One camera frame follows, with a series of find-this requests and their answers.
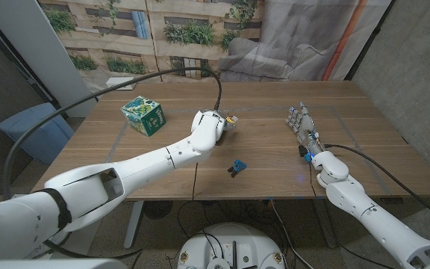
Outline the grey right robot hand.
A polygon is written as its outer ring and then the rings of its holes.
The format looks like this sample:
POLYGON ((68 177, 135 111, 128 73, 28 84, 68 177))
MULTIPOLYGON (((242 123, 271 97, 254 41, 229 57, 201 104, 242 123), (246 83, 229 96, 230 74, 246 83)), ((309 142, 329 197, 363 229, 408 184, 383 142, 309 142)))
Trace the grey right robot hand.
POLYGON ((312 156, 323 151, 323 147, 319 141, 319 133, 304 102, 300 102, 299 109, 290 108, 290 113, 285 122, 292 128, 299 144, 306 148, 312 156))

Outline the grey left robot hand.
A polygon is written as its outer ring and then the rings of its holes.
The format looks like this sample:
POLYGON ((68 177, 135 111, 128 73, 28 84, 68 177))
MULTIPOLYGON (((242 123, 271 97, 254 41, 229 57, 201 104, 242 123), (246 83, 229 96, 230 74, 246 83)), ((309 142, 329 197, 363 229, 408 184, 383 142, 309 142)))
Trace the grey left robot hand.
POLYGON ((234 116, 234 115, 228 115, 224 119, 223 131, 227 132, 227 131, 234 130, 236 128, 236 122, 237 121, 238 121, 238 118, 236 116, 234 116))

